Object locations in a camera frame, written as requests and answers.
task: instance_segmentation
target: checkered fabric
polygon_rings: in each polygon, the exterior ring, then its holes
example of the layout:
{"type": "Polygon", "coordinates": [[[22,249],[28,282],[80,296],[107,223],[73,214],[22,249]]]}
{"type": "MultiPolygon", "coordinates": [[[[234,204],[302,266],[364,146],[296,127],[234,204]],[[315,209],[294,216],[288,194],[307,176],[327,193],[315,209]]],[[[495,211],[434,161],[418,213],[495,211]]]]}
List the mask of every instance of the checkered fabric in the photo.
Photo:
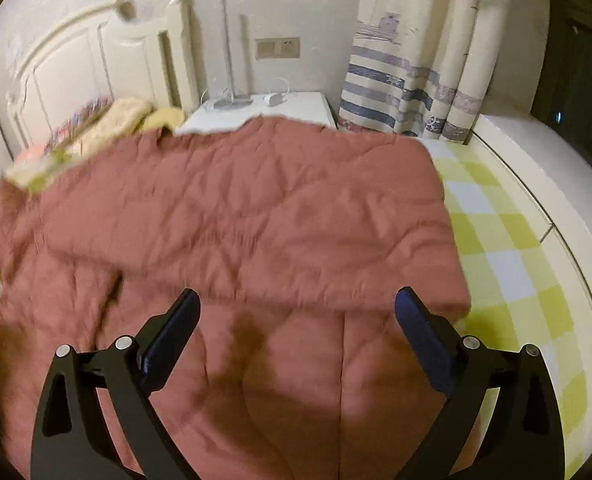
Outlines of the checkered fabric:
{"type": "Polygon", "coordinates": [[[587,385],[563,291],[529,224],[473,150],[421,142],[444,184],[471,293],[471,313],[457,330],[490,348],[518,351],[532,343],[541,349],[561,413],[570,478],[592,450],[584,449],[587,385]]]}

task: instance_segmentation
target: headboard panel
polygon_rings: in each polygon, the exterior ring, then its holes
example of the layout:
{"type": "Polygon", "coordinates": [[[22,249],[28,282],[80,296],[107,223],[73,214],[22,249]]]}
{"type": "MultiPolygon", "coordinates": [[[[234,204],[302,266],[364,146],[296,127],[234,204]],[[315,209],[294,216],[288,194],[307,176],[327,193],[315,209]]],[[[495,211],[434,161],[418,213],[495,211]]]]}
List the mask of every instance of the headboard panel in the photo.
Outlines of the headboard panel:
{"type": "Polygon", "coordinates": [[[48,139],[81,105],[98,96],[140,97],[185,112],[200,105],[189,9],[170,0],[165,15],[129,23],[125,0],[76,14],[51,31],[25,58],[7,94],[22,146],[48,139]]]}

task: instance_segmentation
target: blanket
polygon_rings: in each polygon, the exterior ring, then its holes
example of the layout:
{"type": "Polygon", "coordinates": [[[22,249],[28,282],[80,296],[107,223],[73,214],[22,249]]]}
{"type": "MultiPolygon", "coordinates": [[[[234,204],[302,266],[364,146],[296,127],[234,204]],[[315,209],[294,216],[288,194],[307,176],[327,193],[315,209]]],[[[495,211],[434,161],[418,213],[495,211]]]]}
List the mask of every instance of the blanket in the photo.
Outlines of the blanket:
{"type": "Polygon", "coordinates": [[[129,137],[37,196],[1,182],[10,460],[28,476],[60,344],[106,348],[188,286],[202,317],[151,400],[202,478],[393,478],[444,402],[396,325],[396,291],[452,321],[470,304],[443,193],[416,140],[284,118],[129,137]]]}

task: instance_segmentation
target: curtain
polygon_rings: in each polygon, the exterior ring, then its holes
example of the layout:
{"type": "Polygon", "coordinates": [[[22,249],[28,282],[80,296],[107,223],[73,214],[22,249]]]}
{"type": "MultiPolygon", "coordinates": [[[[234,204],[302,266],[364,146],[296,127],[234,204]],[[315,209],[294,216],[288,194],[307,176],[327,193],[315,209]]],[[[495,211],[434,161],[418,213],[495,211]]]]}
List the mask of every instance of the curtain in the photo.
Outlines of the curtain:
{"type": "Polygon", "coordinates": [[[340,125],[464,142],[511,0],[361,0],[340,125]]]}

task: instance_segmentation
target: electrical socket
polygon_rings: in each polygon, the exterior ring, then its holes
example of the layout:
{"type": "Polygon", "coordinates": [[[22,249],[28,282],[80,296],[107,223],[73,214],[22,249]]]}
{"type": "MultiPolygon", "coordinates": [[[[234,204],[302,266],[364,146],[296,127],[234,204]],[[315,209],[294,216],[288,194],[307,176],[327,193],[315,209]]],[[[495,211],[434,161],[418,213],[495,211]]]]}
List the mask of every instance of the electrical socket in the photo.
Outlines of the electrical socket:
{"type": "Polygon", "coordinates": [[[263,38],[256,40],[256,59],[298,59],[300,38],[263,38]]]}

